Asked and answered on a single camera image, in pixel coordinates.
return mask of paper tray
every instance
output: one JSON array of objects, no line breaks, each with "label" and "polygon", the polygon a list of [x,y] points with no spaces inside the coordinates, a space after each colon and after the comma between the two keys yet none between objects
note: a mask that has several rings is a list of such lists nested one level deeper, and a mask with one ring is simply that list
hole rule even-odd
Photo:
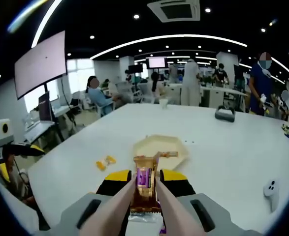
[{"label": "paper tray", "polygon": [[189,155],[188,150],[177,137],[151,135],[133,145],[133,156],[153,157],[158,151],[178,152],[178,157],[160,157],[158,171],[161,169],[176,169]]}]

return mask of white vr controller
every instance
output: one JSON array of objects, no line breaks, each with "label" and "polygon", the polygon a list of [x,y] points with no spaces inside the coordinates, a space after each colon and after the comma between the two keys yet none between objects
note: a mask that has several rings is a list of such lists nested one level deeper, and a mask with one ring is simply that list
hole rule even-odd
[{"label": "white vr controller", "polygon": [[279,198],[280,198],[279,183],[276,180],[270,180],[263,187],[263,194],[270,201],[271,212],[274,212],[277,209],[278,204],[279,204]]}]

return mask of tv screen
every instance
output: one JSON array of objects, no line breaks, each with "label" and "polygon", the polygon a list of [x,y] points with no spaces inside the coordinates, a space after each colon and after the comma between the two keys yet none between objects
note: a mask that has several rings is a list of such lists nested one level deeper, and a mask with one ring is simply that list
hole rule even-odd
[{"label": "tv screen", "polygon": [[167,68],[166,58],[149,58],[149,68]]},{"label": "tv screen", "polygon": [[17,99],[66,73],[64,36],[65,31],[62,31],[47,38],[15,63]]},{"label": "tv screen", "polygon": [[142,64],[130,65],[128,67],[128,71],[129,71],[130,74],[142,73],[143,72],[143,66],[142,66]]}]

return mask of paper cup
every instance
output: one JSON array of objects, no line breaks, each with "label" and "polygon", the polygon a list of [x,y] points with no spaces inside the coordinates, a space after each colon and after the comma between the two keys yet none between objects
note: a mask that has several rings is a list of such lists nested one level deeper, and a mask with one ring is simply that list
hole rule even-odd
[{"label": "paper cup", "polygon": [[168,103],[168,99],[165,99],[165,98],[160,99],[160,105],[161,105],[162,109],[166,109],[167,103]]}]

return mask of ceiling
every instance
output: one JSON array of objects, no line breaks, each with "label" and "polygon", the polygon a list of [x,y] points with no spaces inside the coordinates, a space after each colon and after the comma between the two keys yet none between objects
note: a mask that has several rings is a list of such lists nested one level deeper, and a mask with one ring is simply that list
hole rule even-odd
[{"label": "ceiling", "polygon": [[[14,34],[8,34],[5,33],[7,26],[28,4],[27,0],[13,2],[16,1],[2,0],[0,3],[0,84],[14,76],[14,62],[31,48],[41,19],[53,1],[44,3]],[[126,46],[97,59],[117,60],[116,55],[142,59],[151,53],[154,56],[172,56],[172,52],[175,52],[174,56],[193,57],[198,52],[199,56],[215,58],[218,52],[231,50],[243,64],[252,65],[258,53],[269,52],[289,68],[289,1],[278,4],[272,0],[200,0],[199,22],[173,23],[162,23],[147,7],[149,2],[151,0],[63,0],[45,26],[39,42],[65,30],[65,51],[71,53],[70,59],[89,58],[141,38],[204,34],[239,41],[248,47],[207,38],[170,38]],[[211,13],[204,11],[206,7],[211,8]],[[140,18],[135,20],[134,14],[139,14]],[[278,21],[270,27],[269,23],[274,19]],[[261,28],[266,28],[266,32],[261,32]],[[270,70],[283,81],[289,78],[289,73],[276,63]]]}]

